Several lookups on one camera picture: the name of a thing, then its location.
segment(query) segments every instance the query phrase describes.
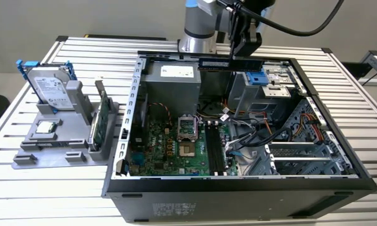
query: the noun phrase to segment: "gray parts tray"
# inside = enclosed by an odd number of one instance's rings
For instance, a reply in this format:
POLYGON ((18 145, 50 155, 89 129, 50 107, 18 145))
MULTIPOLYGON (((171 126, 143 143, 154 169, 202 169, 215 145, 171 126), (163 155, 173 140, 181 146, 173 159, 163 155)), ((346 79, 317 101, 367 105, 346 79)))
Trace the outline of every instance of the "gray parts tray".
MULTIPOLYGON (((95 109, 94 112, 98 110, 98 104, 99 103, 91 103, 93 109, 95 109)), ((74 111, 58 111, 51 117, 43 117, 42 114, 38 113, 21 144, 23 149, 19 148, 14 156, 11 168, 31 169, 106 165, 109 153, 111 152, 110 149, 113 148, 113 130, 118 110, 118 103, 110 101, 110 104, 113 108, 107 115, 106 135, 98 151, 90 149, 87 145, 90 125, 85 124, 79 114, 74 111), (38 147, 33 144, 27 147, 27 145, 25 145, 27 142, 35 142, 35 140, 30 140, 29 138, 41 135, 35 133, 35 130, 38 123, 42 121, 57 122, 55 132, 45 134, 46 136, 55 137, 55 139, 47 138, 46 145, 49 146, 51 144, 50 147, 38 147)))

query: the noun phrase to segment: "aluminum extrusion table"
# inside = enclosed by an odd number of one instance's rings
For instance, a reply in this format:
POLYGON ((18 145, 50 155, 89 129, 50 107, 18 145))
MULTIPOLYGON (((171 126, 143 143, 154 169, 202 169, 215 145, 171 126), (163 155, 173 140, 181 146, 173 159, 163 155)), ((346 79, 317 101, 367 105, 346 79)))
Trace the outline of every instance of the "aluminum extrusion table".
MULTIPOLYGON (((122 119, 133 64, 138 50, 175 51, 175 41, 67 38, 55 41, 42 63, 74 65, 85 94, 99 99, 94 78, 102 76, 107 95, 119 105, 122 119)), ((218 44, 218 54, 229 46, 218 44)), ((295 58, 334 121, 377 183, 377 103, 361 88, 333 54, 319 48, 262 46, 253 56, 295 58)), ((25 84, 0 119, 0 226, 1 225, 121 225, 123 220, 110 199, 99 197, 106 166, 51 169, 10 168, 11 158, 27 133, 37 108, 35 95, 25 84)), ((115 125, 114 145, 119 123, 115 125)), ((350 203, 319 219, 207 222, 222 225, 377 226, 377 193, 350 203)), ((178 225, 193 225, 194 222, 178 225)))

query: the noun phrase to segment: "blue plastic tab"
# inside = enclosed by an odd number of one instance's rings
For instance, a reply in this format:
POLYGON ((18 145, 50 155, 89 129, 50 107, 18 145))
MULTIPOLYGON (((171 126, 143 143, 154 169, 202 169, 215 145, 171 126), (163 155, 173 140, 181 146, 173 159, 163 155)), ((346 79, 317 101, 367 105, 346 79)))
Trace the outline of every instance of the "blue plastic tab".
POLYGON ((263 72, 263 69, 261 69, 259 72, 246 72, 245 73, 249 84, 253 86, 266 86, 269 84, 266 73, 263 72))
POLYGON ((186 7, 187 8, 194 8, 197 6, 198 6, 197 0, 186 0, 186 7))
POLYGON ((73 64, 66 61, 65 64, 63 64, 67 68, 67 71, 69 71, 69 77, 71 80, 77 80, 77 76, 75 76, 75 73, 74 73, 74 67, 73 67, 73 64))
POLYGON ((39 65, 38 61, 26 61, 23 67, 37 67, 39 65))
POLYGON ((14 62, 17 64, 17 69, 23 77, 25 80, 27 80, 27 76, 26 76, 26 73, 23 71, 23 68, 22 68, 22 60, 17 60, 17 62, 14 62))

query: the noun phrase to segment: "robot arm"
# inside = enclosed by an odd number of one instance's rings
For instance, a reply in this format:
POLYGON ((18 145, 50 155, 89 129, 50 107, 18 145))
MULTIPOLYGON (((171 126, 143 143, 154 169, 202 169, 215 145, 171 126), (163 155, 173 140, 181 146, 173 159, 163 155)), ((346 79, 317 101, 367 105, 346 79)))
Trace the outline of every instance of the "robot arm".
POLYGON ((261 46, 261 34, 255 32, 259 23, 295 35, 311 36, 329 24, 343 0, 338 0, 331 13, 317 29, 309 32, 291 30, 261 16, 261 11, 275 0, 186 0, 185 34, 178 51, 215 53, 214 31, 227 33, 230 59, 249 56, 261 46))

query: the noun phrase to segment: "case label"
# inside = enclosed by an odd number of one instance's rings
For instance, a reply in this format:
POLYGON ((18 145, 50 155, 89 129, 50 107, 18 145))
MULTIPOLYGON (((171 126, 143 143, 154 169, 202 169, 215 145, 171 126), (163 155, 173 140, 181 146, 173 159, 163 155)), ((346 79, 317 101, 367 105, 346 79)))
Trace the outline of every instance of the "case label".
POLYGON ((155 216, 186 216, 194 214, 195 203, 153 203, 155 216))

